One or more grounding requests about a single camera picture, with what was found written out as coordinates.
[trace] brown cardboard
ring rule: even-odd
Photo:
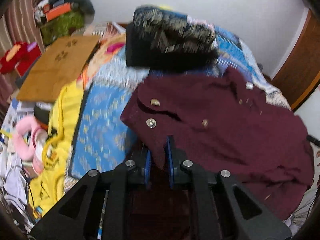
[[[61,88],[80,75],[99,38],[68,36],[57,39],[31,69],[17,100],[53,103]]]

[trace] maroon garment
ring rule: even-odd
[[[156,120],[154,128],[149,118]],[[267,104],[264,91],[247,89],[232,68],[223,78],[149,76],[121,120],[151,150],[158,167],[164,166],[166,136],[173,135],[188,159],[210,171],[229,170],[280,219],[292,214],[312,185],[313,152],[300,117]]]

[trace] wooden door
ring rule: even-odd
[[[301,35],[271,82],[296,110],[320,83],[320,23],[309,10]]]

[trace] striped curtain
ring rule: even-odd
[[[36,41],[41,52],[44,52],[40,30],[36,27],[33,16],[33,8],[39,1],[12,0],[0,19],[0,57],[3,57],[17,41]],[[11,74],[0,74],[0,124],[9,106],[6,100],[15,89],[14,77]]]

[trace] pink neck pillow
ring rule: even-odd
[[[25,143],[23,136],[31,131],[29,146]],[[22,118],[15,127],[15,133],[12,136],[14,149],[20,159],[23,161],[32,161],[33,170],[40,174],[43,171],[42,160],[38,159],[36,152],[36,138],[38,134],[44,130],[37,123],[36,119],[32,115],[27,115]]]

